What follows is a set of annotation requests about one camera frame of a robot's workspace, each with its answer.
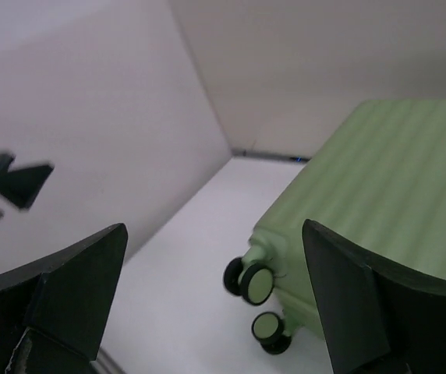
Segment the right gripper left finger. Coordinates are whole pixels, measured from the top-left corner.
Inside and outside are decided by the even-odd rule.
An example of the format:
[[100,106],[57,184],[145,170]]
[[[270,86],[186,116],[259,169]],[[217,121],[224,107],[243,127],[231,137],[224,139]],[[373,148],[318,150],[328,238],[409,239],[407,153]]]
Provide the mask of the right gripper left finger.
[[0,274],[0,373],[91,373],[128,242],[113,224]]

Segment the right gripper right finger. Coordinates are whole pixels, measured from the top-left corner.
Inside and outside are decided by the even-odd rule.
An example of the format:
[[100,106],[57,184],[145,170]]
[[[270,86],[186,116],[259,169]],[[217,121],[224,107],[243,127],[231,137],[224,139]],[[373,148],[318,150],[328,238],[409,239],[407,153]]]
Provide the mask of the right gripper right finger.
[[302,229],[335,373],[446,373],[446,280],[306,220]]

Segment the green suitcase blue lining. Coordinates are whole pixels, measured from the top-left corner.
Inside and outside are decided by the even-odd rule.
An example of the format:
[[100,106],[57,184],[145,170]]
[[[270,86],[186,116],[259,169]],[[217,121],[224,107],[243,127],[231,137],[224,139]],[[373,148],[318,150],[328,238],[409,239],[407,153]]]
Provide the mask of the green suitcase blue lining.
[[255,224],[223,281],[251,305],[278,299],[281,314],[265,312],[251,326],[271,355],[299,328],[324,333],[303,249],[306,220],[446,280],[446,99],[362,102]]

